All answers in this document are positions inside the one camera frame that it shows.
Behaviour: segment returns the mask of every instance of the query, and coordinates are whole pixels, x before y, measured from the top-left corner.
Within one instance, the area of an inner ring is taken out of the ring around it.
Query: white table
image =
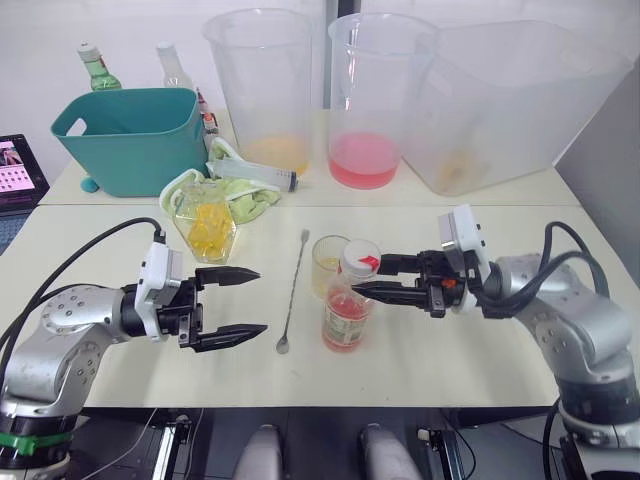
[[[196,354],[175,338],[146,338],[111,347],[88,406],[534,406],[557,396],[538,347],[516,320],[485,320],[478,312],[431,319],[415,308],[377,305],[366,341],[350,354],[329,351],[320,338],[322,303],[310,286],[310,246],[339,233],[375,241],[383,252],[439,248],[437,216],[444,206],[272,208],[242,226],[230,265],[262,278],[242,286],[210,286],[202,295],[205,330],[237,322],[269,325],[236,348]],[[612,298],[635,314],[636,375],[640,373],[640,292],[585,212],[574,206],[479,206],[494,256],[540,251],[544,225],[563,220],[585,239],[609,277]],[[29,296],[65,258],[120,221],[152,216],[168,244],[185,250],[179,234],[152,205],[40,206],[16,241],[0,256],[5,328]],[[299,232],[311,230],[301,266],[289,332],[291,351],[275,352],[287,312]],[[103,242],[64,273],[57,285],[135,281],[151,241],[150,226],[135,226]],[[574,248],[559,234],[555,251]],[[185,273],[196,266],[188,252]],[[575,264],[585,281],[589,275]],[[26,328],[35,328],[34,315]]]
[[[326,148],[326,112],[314,118],[313,158],[301,177],[299,190],[285,194],[280,207],[299,206],[417,206],[417,205],[580,205],[554,168],[533,173],[510,182],[457,197],[433,193],[404,162],[388,185],[375,190],[355,190],[336,182],[329,174]],[[224,138],[233,138],[225,130],[230,122],[221,120]],[[87,177],[82,167],[71,160],[41,205],[156,205],[157,198],[113,197],[102,190],[83,192],[80,182]]]

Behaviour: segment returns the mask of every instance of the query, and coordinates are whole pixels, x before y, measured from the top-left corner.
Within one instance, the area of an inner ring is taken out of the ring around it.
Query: pink liquid bottle
[[[351,285],[368,282],[380,266],[380,250],[367,240],[347,244],[337,275],[329,282],[322,338],[336,352],[351,352],[360,345],[373,300],[354,292]]]

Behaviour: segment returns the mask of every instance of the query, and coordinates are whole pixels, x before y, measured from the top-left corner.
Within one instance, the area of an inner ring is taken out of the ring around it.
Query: glass with yellow ice
[[[175,224],[199,262],[225,263],[231,252],[236,225],[224,192],[213,184],[182,188]]]

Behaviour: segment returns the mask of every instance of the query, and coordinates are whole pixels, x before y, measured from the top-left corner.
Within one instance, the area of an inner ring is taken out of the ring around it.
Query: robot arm
[[[476,306],[487,318],[514,316],[529,330],[556,378],[560,415],[578,451],[611,449],[604,458],[617,468],[621,451],[637,459],[640,395],[628,350],[628,315],[585,287],[566,265],[546,278],[529,301],[511,306],[508,314],[509,309],[495,308],[534,279],[541,257],[503,257],[491,263],[480,232],[471,209],[457,207],[440,217],[443,251],[382,256],[380,274],[418,273],[415,287],[377,281],[354,290],[384,303],[417,306],[434,317],[443,317],[447,308],[464,312]],[[483,304],[476,296],[491,302]],[[640,473],[638,462],[633,463]]]
[[[203,352],[233,347],[267,328],[240,324],[201,333],[197,292],[207,284],[241,284],[259,275],[212,267],[182,280],[180,268],[180,254],[154,242],[136,284],[120,289],[76,285],[45,304],[40,325],[7,366],[0,403],[0,478],[64,475],[71,431],[110,345],[175,335],[181,348]]]

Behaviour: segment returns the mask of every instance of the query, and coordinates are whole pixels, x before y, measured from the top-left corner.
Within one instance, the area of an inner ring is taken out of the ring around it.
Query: small glass bottle
[[[169,88],[188,88],[193,90],[193,81],[185,73],[180,64],[176,47],[170,42],[160,42],[156,46],[162,69],[164,70],[164,86]]]
[[[353,240],[344,248],[325,299],[322,338],[331,350],[351,352],[362,341],[373,300],[354,292],[351,286],[373,280],[380,258],[378,247],[367,240]]]
[[[78,55],[84,62],[87,72],[91,75],[91,90],[97,92],[122,88],[120,80],[107,70],[98,47],[90,43],[83,43],[78,48]]]

